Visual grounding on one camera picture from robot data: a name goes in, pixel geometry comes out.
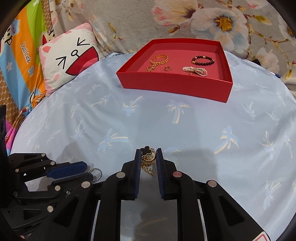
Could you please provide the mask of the cat face pillow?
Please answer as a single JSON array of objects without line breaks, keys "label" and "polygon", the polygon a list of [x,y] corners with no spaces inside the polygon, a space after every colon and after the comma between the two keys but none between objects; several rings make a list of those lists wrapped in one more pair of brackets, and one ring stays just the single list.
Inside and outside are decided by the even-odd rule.
[{"label": "cat face pillow", "polygon": [[46,96],[99,61],[99,48],[88,22],[41,45],[38,51]]}]

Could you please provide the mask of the gold braided cuff bangle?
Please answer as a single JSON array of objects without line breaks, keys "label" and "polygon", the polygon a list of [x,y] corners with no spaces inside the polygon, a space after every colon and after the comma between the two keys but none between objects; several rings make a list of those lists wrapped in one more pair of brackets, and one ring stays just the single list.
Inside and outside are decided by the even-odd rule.
[{"label": "gold braided cuff bangle", "polygon": [[155,57],[151,57],[150,63],[151,65],[164,65],[169,61],[168,55],[156,55]]}]

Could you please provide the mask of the red jewelry box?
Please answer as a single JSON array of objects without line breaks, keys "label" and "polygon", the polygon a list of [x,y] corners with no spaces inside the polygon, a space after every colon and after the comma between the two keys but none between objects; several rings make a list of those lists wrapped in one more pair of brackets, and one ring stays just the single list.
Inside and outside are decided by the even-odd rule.
[{"label": "red jewelry box", "polygon": [[[168,55],[164,65],[151,57]],[[229,64],[219,41],[193,38],[154,39],[117,71],[127,89],[153,90],[227,102],[233,86]]]}]

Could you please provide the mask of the light blue palm sheet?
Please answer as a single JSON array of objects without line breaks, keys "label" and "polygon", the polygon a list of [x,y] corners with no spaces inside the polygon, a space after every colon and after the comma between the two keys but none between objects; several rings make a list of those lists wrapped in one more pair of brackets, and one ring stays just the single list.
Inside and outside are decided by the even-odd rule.
[{"label": "light blue palm sheet", "polygon": [[295,214],[295,98],[263,68],[226,56],[226,103],[124,89],[116,72],[130,56],[103,59],[41,101],[11,151],[84,161],[105,180],[136,149],[161,148],[192,179],[216,180],[276,240]]}]

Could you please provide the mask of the grey floral blanket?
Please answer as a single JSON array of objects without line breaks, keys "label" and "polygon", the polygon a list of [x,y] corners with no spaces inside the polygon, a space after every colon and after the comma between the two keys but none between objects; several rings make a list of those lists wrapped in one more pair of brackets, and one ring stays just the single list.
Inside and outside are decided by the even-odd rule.
[{"label": "grey floral blanket", "polygon": [[295,84],[295,34],[268,1],[49,1],[49,11],[56,35],[89,22],[102,56],[152,39],[209,39]]}]

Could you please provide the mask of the colourful cartoon bedsheet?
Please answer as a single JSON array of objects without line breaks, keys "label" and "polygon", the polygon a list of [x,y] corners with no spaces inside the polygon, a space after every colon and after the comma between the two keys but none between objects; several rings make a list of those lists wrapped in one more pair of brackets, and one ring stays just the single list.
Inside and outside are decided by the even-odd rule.
[{"label": "colourful cartoon bedsheet", "polygon": [[30,1],[1,38],[1,104],[6,106],[6,151],[25,117],[45,97],[38,49],[54,36],[48,1]]}]

